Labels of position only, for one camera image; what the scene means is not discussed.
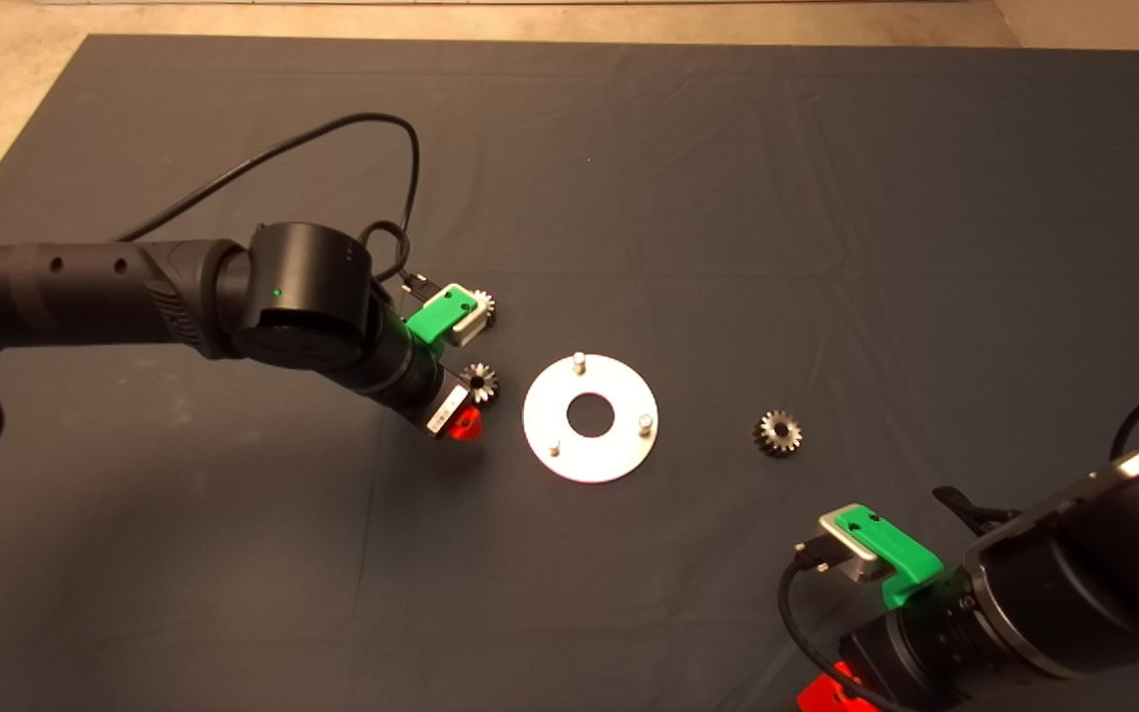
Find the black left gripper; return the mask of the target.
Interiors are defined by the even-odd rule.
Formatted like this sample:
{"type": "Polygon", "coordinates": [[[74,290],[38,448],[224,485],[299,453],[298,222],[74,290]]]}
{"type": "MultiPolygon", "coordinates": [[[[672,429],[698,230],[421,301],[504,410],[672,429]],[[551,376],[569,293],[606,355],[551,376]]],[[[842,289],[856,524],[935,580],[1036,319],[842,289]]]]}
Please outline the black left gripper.
{"type": "Polygon", "coordinates": [[[439,362],[398,316],[383,316],[375,346],[362,362],[362,396],[401,415],[428,436],[478,440],[481,411],[467,406],[469,392],[439,362]]]}

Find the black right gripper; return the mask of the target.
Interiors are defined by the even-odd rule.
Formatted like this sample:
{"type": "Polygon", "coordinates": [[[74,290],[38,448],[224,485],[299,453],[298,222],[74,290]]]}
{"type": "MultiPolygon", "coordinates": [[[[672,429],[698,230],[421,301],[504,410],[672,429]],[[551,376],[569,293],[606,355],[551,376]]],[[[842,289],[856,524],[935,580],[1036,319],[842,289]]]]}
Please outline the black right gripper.
{"type": "MultiPolygon", "coordinates": [[[[931,584],[906,604],[842,635],[839,658],[867,688],[906,707],[949,711],[1015,688],[1015,657],[968,584],[931,584]]],[[[814,677],[797,694],[803,712],[877,712],[834,677],[814,677]]]]}

